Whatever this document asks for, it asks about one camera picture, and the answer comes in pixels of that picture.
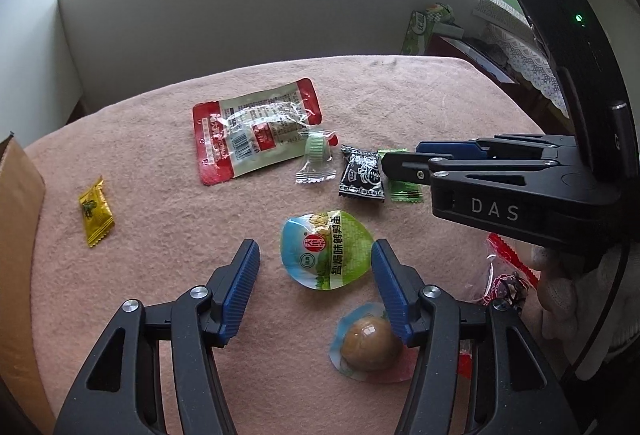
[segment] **black candy wrapper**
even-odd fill
[[[380,155],[375,151],[342,146],[344,171],[340,179],[340,196],[359,196],[385,200],[380,175]]]

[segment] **pink tablecloth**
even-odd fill
[[[252,66],[185,81],[105,108],[37,141],[27,152],[47,193],[34,251],[33,337],[55,413],[124,300],[150,305],[175,299],[205,283],[249,237],[262,253],[257,282],[238,336],[214,351],[238,433],[393,433],[408,383],[353,381],[327,355],[338,319],[380,299],[370,273],[335,291],[300,286],[280,262],[282,225],[290,216],[345,209],[375,238],[387,238],[425,281],[454,296],[482,258],[485,233],[434,218],[428,189],[424,204],[377,205],[339,198],[337,180],[296,185],[299,160],[202,185],[193,105],[303,77],[314,82],[326,125],[337,129],[342,143],[356,147],[412,148],[425,139],[540,132],[468,63],[363,56]],[[78,195],[100,175],[116,226],[89,249]],[[163,344],[167,430],[178,434],[170,352]]]

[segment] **snack package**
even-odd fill
[[[385,153],[393,151],[409,151],[407,148],[402,149],[380,149],[378,153],[382,159]],[[402,182],[402,180],[386,180],[386,194],[389,195],[392,202],[422,202],[422,189],[420,184],[413,182]]]
[[[289,219],[282,228],[280,257],[290,277],[305,287],[331,290],[371,267],[373,237],[344,211]]]
[[[487,305],[496,298],[507,300],[522,312],[530,288],[538,288],[538,278],[524,265],[514,250],[495,233],[486,238],[488,255],[475,279],[466,285],[465,301]]]
[[[321,122],[309,79],[197,104],[193,128],[200,179],[206,185],[218,184],[300,157],[305,152],[305,137],[298,132]]]
[[[310,126],[301,131],[305,136],[305,155],[302,168],[296,173],[296,184],[309,184],[335,179],[335,169],[331,167],[332,155],[330,140],[335,137],[334,130],[323,130]]]
[[[382,303],[367,303],[340,319],[329,358],[357,381],[399,383],[414,375],[418,349],[408,349],[394,335]]]
[[[106,237],[114,225],[111,209],[102,193],[103,184],[104,180],[100,177],[93,186],[78,198],[80,209],[82,209],[82,219],[84,220],[86,243],[89,244],[89,247],[93,247],[102,238]]]
[[[344,155],[344,171],[340,179],[340,196],[359,196],[385,200],[380,175],[380,155],[375,151],[360,150],[350,146],[342,146]]]
[[[452,24],[454,20],[453,9],[444,3],[435,3],[421,11],[414,10],[402,44],[402,54],[427,55],[429,42],[436,25],[438,23]]]
[[[473,348],[470,339],[460,339],[460,351],[458,352],[458,375],[471,379],[473,374],[473,360],[471,359]]]

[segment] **brown egg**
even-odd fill
[[[353,370],[386,370],[402,351],[402,341],[391,330],[391,323],[367,316],[351,325],[340,348],[340,355]]]

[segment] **red logo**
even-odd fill
[[[307,237],[305,237],[302,245],[305,246],[306,250],[311,251],[312,253],[317,253],[318,251],[322,251],[322,249],[324,249],[326,242],[320,235],[308,235]]]

